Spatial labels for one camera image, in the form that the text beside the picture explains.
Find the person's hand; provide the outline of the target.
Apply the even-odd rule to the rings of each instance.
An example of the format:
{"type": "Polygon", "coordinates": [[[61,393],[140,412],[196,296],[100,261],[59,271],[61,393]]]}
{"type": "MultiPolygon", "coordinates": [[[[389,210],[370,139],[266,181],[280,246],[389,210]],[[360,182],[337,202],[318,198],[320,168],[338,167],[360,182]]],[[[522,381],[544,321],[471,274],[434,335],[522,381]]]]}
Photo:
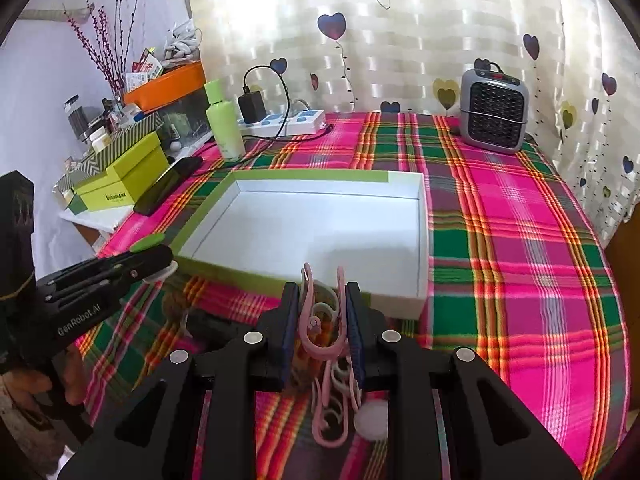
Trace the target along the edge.
{"type": "MultiPolygon", "coordinates": [[[[74,344],[65,350],[60,378],[66,401],[72,405],[84,402],[87,391],[84,363],[74,344]]],[[[53,474],[65,450],[62,438],[35,399],[36,394],[51,388],[51,379],[38,370],[14,368],[1,376],[1,420],[40,474],[53,474]]]]}

